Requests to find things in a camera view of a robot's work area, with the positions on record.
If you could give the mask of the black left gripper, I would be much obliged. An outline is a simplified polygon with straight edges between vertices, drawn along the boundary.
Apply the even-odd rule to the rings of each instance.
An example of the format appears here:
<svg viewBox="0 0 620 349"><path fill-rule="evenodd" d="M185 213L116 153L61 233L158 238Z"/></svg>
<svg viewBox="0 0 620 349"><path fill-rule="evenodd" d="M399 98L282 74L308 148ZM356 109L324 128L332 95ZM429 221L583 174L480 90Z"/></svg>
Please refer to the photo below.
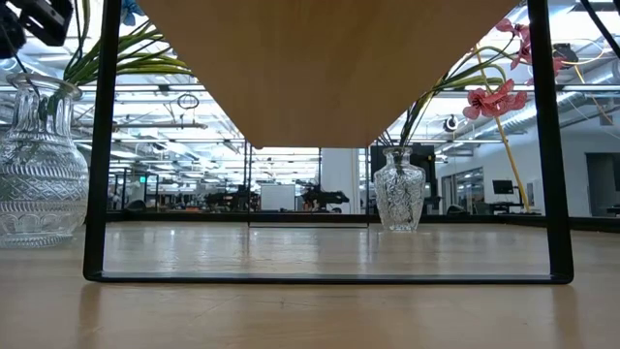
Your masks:
<svg viewBox="0 0 620 349"><path fill-rule="evenodd" d="M61 47L74 14L70 0L0 0L0 59L15 58L26 31L49 47Z"/></svg>

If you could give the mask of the blue artificial flower bunch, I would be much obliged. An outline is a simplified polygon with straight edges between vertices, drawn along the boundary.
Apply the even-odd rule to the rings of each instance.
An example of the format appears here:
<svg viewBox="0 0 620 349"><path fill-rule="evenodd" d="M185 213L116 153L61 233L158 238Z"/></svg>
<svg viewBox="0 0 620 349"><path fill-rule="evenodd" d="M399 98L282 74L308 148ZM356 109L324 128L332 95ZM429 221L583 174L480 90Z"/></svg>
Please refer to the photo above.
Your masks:
<svg viewBox="0 0 620 349"><path fill-rule="evenodd" d="M67 63L62 80L75 86L95 82L99 76L99 63L103 57L101 40L90 50L85 50L89 34L90 0L73 0L77 8L77 48ZM151 20L137 24L137 17L146 17L136 0L120 0L120 26L133 30L118 38L115 57L116 74L127 75L183 75L192 76L188 65L173 56L173 48Z"/></svg>

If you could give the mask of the round ribbed clear glass vase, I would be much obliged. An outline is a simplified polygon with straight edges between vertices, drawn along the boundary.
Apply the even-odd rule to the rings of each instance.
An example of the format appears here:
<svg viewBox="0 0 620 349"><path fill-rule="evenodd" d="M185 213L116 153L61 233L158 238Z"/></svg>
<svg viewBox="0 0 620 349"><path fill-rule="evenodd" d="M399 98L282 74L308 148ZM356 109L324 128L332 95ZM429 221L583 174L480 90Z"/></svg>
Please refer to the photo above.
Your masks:
<svg viewBox="0 0 620 349"><path fill-rule="evenodd" d="M63 244L85 219L89 173L72 139L81 91L61 79L7 77L13 121L0 139L0 248Z"/></svg>

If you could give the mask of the slim faceted clear glass vase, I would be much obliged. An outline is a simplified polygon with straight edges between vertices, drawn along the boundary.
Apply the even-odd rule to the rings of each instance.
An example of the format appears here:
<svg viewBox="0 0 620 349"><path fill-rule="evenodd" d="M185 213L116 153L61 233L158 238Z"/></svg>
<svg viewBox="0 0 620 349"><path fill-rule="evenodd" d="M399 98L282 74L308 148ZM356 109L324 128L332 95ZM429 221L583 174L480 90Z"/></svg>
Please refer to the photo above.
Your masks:
<svg viewBox="0 0 620 349"><path fill-rule="evenodd" d="M415 232L424 203L425 170L411 163L411 148L388 147L383 154L386 164L373 176L381 223L388 231Z"/></svg>

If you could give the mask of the red artificial flower bunch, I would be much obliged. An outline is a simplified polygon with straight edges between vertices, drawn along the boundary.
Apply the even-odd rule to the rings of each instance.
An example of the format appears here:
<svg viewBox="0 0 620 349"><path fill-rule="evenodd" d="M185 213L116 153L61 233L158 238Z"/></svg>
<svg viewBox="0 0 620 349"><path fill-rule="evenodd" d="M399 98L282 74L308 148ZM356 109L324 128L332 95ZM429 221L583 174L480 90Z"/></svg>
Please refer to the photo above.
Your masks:
<svg viewBox="0 0 620 349"><path fill-rule="evenodd" d="M470 48L454 67L405 109L405 122L398 138L393 139L389 131L385 130L376 142L384 146L405 146L412 138L417 120L431 101L445 90L461 89L469 85L475 87L467 92L467 106L462 110L462 115L469 120L481 116L498 118L509 111L523 109L528 94L514 90L515 81L508 77L506 70L498 65L497 61L502 58L509 59L511 70L520 65L533 64L530 26L503 18L494 29L510 36L504 46L476 45Z"/></svg>

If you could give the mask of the wooden shelf with black legs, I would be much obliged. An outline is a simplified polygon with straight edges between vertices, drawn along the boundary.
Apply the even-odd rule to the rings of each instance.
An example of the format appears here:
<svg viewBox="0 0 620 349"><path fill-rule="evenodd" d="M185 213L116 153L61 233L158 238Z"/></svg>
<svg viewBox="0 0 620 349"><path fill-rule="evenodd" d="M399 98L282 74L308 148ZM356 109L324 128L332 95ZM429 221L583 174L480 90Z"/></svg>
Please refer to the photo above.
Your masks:
<svg viewBox="0 0 620 349"><path fill-rule="evenodd" d="M516 275L112 272L104 268L122 0L104 0L83 277L95 282L568 284L574 258L547 0L527 0L549 271ZM517 0L140 0L254 146L364 147Z"/></svg>

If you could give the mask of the white board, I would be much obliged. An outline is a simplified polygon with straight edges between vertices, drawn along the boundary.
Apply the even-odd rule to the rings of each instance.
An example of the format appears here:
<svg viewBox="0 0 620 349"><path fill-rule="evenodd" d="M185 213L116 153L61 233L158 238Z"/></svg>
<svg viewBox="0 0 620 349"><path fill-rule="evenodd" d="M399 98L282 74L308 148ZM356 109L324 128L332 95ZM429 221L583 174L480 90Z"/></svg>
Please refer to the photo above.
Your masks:
<svg viewBox="0 0 620 349"><path fill-rule="evenodd" d="M295 187L291 184L262 185L261 210L295 210Z"/></svg>

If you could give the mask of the large black monitor on stand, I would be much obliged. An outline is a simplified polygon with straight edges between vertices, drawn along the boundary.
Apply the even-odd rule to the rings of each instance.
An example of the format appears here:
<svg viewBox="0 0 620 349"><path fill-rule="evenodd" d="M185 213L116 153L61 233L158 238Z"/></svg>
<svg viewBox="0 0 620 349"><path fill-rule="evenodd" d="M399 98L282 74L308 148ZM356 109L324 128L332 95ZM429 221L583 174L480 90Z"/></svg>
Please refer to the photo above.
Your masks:
<svg viewBox="0 0 620 349"><path fill-rule="evenodd" d="M425 172L424 203L421 215L436 214L439 209L440 196L438 194L434 147L432 145L413 143L407 145L406 148L411 150L410 163L422 168ZM374 173L387 163L387 158L384 154L385 149L387 149L385 145L377 143L369 147L371 176L374 176Z"/></svg>

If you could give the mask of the dark grey door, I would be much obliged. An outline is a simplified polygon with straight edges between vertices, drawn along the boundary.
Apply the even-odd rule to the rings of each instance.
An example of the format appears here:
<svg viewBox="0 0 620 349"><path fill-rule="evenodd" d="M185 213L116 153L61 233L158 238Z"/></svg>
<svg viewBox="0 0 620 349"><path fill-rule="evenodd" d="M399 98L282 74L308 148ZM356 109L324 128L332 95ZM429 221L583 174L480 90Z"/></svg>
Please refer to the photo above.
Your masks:
<svg viewBox="0 0 620 349"><path fill-rule="evenodd" d="M588 198L593 217L620 217L620 153L587 153Z"/></svg>

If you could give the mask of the black metal table frame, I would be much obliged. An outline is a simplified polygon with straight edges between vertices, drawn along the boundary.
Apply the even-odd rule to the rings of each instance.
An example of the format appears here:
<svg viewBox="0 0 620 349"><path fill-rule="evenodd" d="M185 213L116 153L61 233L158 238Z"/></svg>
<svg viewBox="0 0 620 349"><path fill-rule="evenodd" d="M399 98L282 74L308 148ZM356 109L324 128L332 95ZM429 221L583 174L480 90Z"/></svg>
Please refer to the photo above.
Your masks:
<svg viewBox="0 0 620 349"><path fill-rule="evenodd" d="M198 213L192 211L133 212L109 211L108 222L122 221L179 221L218 223L308 223L308 224L379 224L378 215L329 214L329 213ZM545 216L528 214L501 215L423 215L420 224L509 224L545 227ZM620 218L570 217L569 227L576 231L593 231L620 234Z"/></svg>

